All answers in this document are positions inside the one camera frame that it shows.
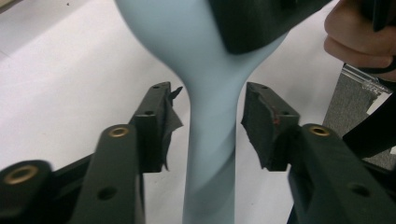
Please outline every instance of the finger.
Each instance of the finger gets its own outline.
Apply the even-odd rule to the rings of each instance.
[[[374,32],[372,22],[361,15],[361,0],[341,0],[325,21],[329,36],[357,52],[396,55],[396,27]]]
[[[355,67],[385,68],[393,61],[392,56],[376,56],[357,52],[338,43],[330,36],[324,41],[324,49],[335,58]]]
[[[384,74],[380,74],[380,75],[373,75],[379,78],[382,78],[386,81],[392,81],[392,82],[396,82],[396,70],[393,70],[391,72],[388,73],[384,73]]]

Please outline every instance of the screw hole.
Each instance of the screw hole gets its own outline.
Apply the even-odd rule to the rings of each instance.
[[[313,126],[309,129],[309,131],[313,134],[319,135],[319,136],[329,136],[330,133],[326,129],[319,127],[319,126]]]
[[[357,183],[349,183],[347,187],[354,193],[359,194],[362,197],[370,197],[370,190],[368,190],[364,185]]]
[[[112,199],[117,193],[117,190],[113,187],[107,187],[99,190],[97,196],[99,200],[107,201]]]
[[[112,137],[122,137],[129,132],[126,128],[115,128],[110,131],[109,135]]]
[[[38,173],[38,168],[33,165],[25,165],[11,171],[6,175],[4,182],[9,185],[16,185],[31,179]]]

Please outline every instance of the gray fabric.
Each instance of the gray fabric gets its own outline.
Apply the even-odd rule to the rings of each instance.
[[[368,117],[366,111],[375,99],[359,82],[340,75],[323,125],[342,137]],[[365,160],[388,170],[396,164],[396,156],[390,154],[390,149]]]

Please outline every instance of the light blue silicone object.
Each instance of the light blue silicone object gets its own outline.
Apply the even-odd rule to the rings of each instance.
[[[184,82],[191,126],[184,224],[233,224],[235,123],[250,73],[286,35],[265,48],[232,55],[206,0],[116,0],[141,43]]]

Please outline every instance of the white table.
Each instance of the white table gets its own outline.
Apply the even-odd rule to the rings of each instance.
[[[294,28],[249,79],[283,97],[301,124],[323,121],[342,67],[322,48],[333,5]],[[113,1],[19,2],[0,14],[0,169],[40,159],[56,170],[89,155],[100,132],[126,123],[148,87],[163,81],[182,85],[136,41]],[[185,126],[173,135],[170,172],[145,175],[148,224],[181,223],[190,119],[185,91],[175,110]],[[241,125],[236,139],[235,223],[286,223],[287,174],[260,169]]]

